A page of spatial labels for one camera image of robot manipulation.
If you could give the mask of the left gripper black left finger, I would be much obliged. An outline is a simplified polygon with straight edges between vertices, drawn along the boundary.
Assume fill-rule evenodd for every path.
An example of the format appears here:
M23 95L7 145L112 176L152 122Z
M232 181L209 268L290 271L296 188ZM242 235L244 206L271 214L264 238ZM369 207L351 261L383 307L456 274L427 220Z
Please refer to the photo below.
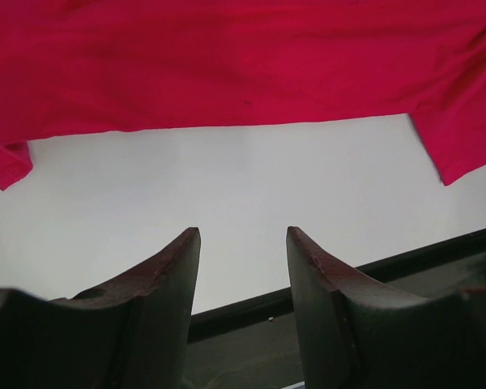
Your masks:
M72 298L0 289L0 388L177 388L200 233Z

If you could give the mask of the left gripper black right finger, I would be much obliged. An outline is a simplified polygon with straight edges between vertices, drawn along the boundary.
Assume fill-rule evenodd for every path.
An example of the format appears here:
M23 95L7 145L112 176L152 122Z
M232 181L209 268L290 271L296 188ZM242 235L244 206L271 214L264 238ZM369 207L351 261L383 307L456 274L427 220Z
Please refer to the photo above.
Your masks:
M407 293L297 227L287 260L308 388L486 388L486 289Z

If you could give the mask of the crimson red t-shirt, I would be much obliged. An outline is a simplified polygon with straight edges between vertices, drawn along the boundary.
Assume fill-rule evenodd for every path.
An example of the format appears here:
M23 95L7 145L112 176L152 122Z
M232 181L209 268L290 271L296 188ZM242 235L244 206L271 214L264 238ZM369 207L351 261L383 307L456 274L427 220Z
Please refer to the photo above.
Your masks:
M486 1L0 1L0 189L54 136L406 113L486 165Z

